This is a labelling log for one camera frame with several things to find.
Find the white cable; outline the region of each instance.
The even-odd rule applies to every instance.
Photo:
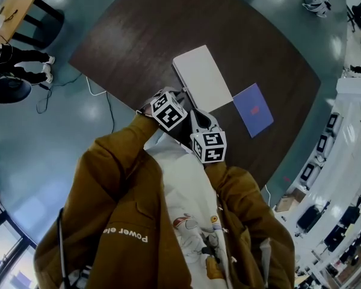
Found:
[[[265,188],[266,188],[267,193],[269,194],[269,202],[268,202],[268,206],[270,207],[271,194],[270,194],[269,190],[267,189],[266,184],[265,184]]]
[[[92,93],[92,91],[91,91],[91,86],[90,86],[90,82],[89,82],[89,80],[88,80],[88,77],[86,76],[85,78],[86,78],[86,80],[87,80],[88,89],[89,89],[89,91],[90,91],[90,93],[91,93],[92,96],[98,96],[98,95],[101,95],[101,94],[103,94],[103,93],[106,93],[106,90],[104,90],[103,92],[100,92],[100,93],[96,93],[96,94]]]

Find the wooden table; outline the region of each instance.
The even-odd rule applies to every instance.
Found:
[[[27,15],[27,12],[31,8],[32,4],[40,7],[42,10],[54,17],[57,22],[63,25],[64,15],[56,11],[54,8],[50,7],[42,0],[5,0],[4,3],[0,6],[1,14],[3,14],[6,19],[9,19],[12,15],[13,17],[7,22],[4,22],[3,26],[0,28],[0,35],[3,36],[3,38],[7,41],[15,39],[38,48],[45,48],[49,45],[49,43],[53,41],[53,39],[58,34],[58,32],[56,33],[57,29],[54,29],[54,34],[56,34],[54,36],[48,33],[48,37],[46,38],[47,40],[34,39],[16,32],[23,20],[26,20],[27,22],[35,25],[38,29],[42,30],[44,28],[47,28],[44,27],[43,22]],[[1,36],[0,44],[5,44],[6,41]]]
[[[226,161],[261,187],[297,136],[318,91],[314,71],[286,37],[241,0],[116,0],[70,63],[131,108],[166,85],[174,57],[207,45],[234,96],[258,83],[274,123],[255,138],[231,102],[212,112],[226,131]]]

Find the grey floor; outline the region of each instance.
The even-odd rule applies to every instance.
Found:
[[[56,56],[55,84],[74,79],[79,72],[67,64],[71,54],[113,0],[44,0],[63,10],[66,21],[58,38],[47,48]],[[347,39],[345,0],[331,0],[333,10],[320,19],[301,6],[301,0],[244,0],[269,19],[301,52],[322,85],[304,127],[285,160],[268,183],[271,203],[293,180],[323,129],[340,77]],[[30,15],[43,12],[32,8]],[[23,23],[20,32],[31,35]],[[31,49],[11,42],[21,49]],[[29,70],[41,65],[28,63]],[[94,84],[95,92],[101,89]],[[34,87],[21,103],[0,105],[0,192],[14,221],[37,243],[63,206],[78,158],[98,136],[111,131],[112,121],[105,94],[91,96],[85,77],[54,88],[47,112],[37,114],[36,104],[46,91]],[[111,98],[116,130],[128,125],[134,111]]]

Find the chair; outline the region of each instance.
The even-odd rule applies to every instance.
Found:
[[[13,104],[24,100],[32,90],[30,83],[12,76],[0,77],[0,104]]]
[[[361,29],[361,3],[359,5],[352,6],[351,10],[348,8],[348,22],[351,22],[353,32],[356,30],[354,24]]]

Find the hand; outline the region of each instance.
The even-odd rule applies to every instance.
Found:
[[[144,105],[139,110],[137,110],[137,113],[141,113],[141,114],[143,114],[145,116],[152,117],[152,109],[151,109],[151,104],[150,103],[154,99],[160,98],[166,92],[169,92],[175,98],[175,100],[177,100],[182,105],[182,102],[184,100],[184,96],[183,96],[184,91],[183,91],[183,89],[179,91],[179,90],[176,90],[173,87],[164,87],[163,89],[156,92],[151,98],[146,100],[144,102]]]

